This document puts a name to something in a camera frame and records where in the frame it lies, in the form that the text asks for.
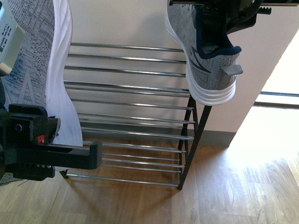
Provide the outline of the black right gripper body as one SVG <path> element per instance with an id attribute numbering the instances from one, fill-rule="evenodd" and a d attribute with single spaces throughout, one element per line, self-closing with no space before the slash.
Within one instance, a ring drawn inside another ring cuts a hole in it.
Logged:
<path id="1" fill-rule="evenodd" d="M 171 0 L 169 5 L 193 5 L 202 13 L 199 24 L 204 30 L 227 34 L 255 25 L 258 14 L 271 14 L 268 3 L 262 0 Z"/>

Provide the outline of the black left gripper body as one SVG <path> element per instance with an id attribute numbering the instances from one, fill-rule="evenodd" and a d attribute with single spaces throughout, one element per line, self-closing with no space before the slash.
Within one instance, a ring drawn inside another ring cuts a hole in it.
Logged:
<path id="1" fill-rule="evenodd" d="M 0 175 L 43 181 L 56 167 L 93 170 L 102 164 L 102 143 L 53 144 L 58 119 L 37 105 L 10 104 L 0 111 Z"/>

